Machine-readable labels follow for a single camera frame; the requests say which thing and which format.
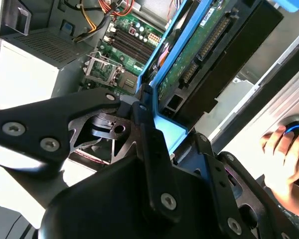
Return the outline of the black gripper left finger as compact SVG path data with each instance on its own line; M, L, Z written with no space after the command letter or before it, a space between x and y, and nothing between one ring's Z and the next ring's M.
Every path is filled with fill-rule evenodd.
M177 223L179 192L163 133L154 125L153 90L142 86L135 97L117 97L97 88L0 110L0 166L54 177L70 153L98 138L113 141L115 163L141 162L142 198L147 216Z

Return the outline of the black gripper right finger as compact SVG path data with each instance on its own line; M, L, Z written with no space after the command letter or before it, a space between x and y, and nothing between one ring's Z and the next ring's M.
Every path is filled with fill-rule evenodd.
M208 139L194 133L198 163L212 195L220 239L282 239L284 215L241 163L228 152L214 155Z

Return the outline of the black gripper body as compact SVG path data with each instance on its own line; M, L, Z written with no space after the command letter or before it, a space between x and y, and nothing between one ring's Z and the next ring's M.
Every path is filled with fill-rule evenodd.
M172 167L179 192L177 223L146 215L141 163L123 159L61 192L43 217L41 239L218 239L217 218L197 153Z

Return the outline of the bare person hand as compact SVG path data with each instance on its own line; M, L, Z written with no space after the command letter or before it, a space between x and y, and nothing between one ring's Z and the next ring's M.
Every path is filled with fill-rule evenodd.
M299 216L299 135L286 133L282 125L263 135L260 144L267 165L265 185L286 210Z

